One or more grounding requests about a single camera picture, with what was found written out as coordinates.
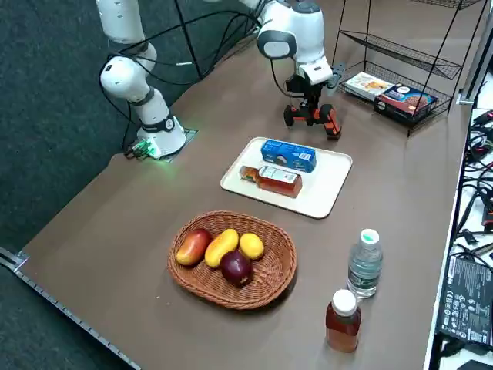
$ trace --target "plastic bottle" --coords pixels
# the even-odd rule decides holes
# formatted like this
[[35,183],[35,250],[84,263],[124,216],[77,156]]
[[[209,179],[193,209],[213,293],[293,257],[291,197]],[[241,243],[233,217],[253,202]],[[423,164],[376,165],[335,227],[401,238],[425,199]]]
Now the plastic bottle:
[[360,325],[361,309],[354,294],[346,289],[336,291],[325,315],[329,346],[341,352],[354,352]]
[[240,176],[243,180],[257,183],[257,186],[261,189],[292,198],[298,196],[303,186],[301,175],[272,166],[262,166],[260,169],[241,166]]
[[358,298],[371,297],[377,291],[384,258],[379,240],[377,231],[365,229],[351,249],[347,287]]

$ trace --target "white bottle cap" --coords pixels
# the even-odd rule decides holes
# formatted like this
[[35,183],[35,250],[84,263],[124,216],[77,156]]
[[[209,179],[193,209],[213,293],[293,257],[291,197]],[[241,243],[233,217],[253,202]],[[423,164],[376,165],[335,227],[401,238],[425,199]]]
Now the white bottle cap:
[[360,233],[360,240],[363,244],[374,245],[380,240],[380,235],[373,229],[364,229]]
[[356,312],[356,297],[347,289],[340,289],[332,297],[332,307],[340,316],[351,316]]

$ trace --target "yellow lemon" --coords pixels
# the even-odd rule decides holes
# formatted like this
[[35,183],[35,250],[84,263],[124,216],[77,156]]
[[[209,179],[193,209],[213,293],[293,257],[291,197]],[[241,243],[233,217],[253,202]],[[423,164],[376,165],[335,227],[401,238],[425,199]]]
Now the yellow lemon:
[[263,243],[255,234],[244,234],[240,238],[240,249],[249,259],[256,260],[262,257]]

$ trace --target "water bottle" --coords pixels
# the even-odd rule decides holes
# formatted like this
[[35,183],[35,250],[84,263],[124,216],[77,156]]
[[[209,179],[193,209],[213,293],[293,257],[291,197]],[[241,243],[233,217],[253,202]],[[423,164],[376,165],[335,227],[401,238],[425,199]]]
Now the water bottle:
[[377,291],[384,258],[379,240],[377,231],[365,229],[351,248],[347,287],[359,299],[371,297]]

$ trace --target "dark red apple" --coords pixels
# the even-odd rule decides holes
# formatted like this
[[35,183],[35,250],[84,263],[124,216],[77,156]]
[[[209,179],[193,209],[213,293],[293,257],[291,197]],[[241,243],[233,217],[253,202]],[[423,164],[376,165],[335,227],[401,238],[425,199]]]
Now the dark red apple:
[[224,278],[237,287],[249,283],[253,276],[252,262],[240,251],[224,254],[221,258],[220,267]]

